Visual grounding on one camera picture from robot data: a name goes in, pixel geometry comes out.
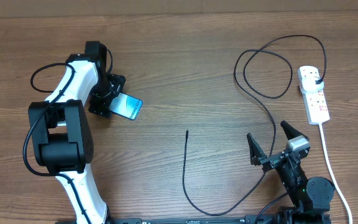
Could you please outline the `Samsung Galaxy smartphone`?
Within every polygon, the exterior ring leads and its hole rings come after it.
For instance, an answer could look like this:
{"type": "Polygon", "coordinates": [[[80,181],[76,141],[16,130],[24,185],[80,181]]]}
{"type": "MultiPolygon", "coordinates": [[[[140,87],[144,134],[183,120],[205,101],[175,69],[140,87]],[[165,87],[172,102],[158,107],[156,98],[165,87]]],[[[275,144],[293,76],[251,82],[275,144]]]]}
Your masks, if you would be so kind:
{"type": "Polygon", "coordinates": [[[127,119],[135,120],[142,105],[142,100],[120,93],[112,100],[109,110],[127,119]]]}

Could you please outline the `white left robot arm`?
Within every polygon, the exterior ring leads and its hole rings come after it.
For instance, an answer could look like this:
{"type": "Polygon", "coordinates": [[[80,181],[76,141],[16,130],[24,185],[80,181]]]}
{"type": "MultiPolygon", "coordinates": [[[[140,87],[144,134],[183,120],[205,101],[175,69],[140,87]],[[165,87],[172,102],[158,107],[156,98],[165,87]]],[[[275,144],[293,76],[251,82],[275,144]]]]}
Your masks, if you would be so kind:
{"type": "Polygon", "coordinates": [[[29,106],[23,161],[31,173],[62,184],[75,223],[112,223],[91,170],[94,144],[85,105],[90,113],[110,118],[111,103],[126,79],[111,72],[112,53],[99,41],[87,41],[84,53],[71,54],[62,66],[66,71],[56,89],[29,106]]]}

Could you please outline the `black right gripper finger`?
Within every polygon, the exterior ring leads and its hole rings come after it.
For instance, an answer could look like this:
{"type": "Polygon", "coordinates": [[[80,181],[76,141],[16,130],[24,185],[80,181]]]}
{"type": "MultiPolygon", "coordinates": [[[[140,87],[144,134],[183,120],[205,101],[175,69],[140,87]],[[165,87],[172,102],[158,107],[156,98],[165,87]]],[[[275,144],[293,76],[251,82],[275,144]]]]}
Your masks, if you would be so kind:
{"type": "Polygon", "coordinates": [[[257,143],[257,141],[252,137],[251,133],[247,134],[247,141],[250,149],[250,163],[254,166],[260,166],[261,161],[266,159],[267,156],[257,143]]]}
{"type": "Polygon", "coordinates": [[[298,131],[294,127],[292,127],[285,120],[281,121],[280,125],[281,125],[282,129],[284,130],[284,133],[285,133],[285,135],[286,135],[288,140],[294,139],[294,138],[296,138],[298,136],[303,136],[304,138],[306,138],[306,135],[304,135],[303,133],[301,133],[300,131],[298,131]]]}

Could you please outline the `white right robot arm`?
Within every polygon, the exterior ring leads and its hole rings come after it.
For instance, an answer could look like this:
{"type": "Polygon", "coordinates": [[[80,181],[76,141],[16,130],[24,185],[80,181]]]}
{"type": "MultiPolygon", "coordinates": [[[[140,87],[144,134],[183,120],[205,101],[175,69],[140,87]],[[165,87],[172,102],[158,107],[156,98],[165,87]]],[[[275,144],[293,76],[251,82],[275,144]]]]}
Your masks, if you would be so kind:
{"type": "Polygon", "coordinates": [[[280,123],[288,139],[285,149],[267,156],[249,133],[250,163],[262,166],[264,173],[276,170],[286,192],[271,201],[256,215],[246,215],[246,223],[331,223],[327,212],[334,197],[335,186],[325,177],[308,178],[301,168],[301,160],[310,152],[309,138],[286,121],[280,123]],[[277,201],[288,196],[291,207],[281,207],[275,214],[265,211],[277,201]]]}

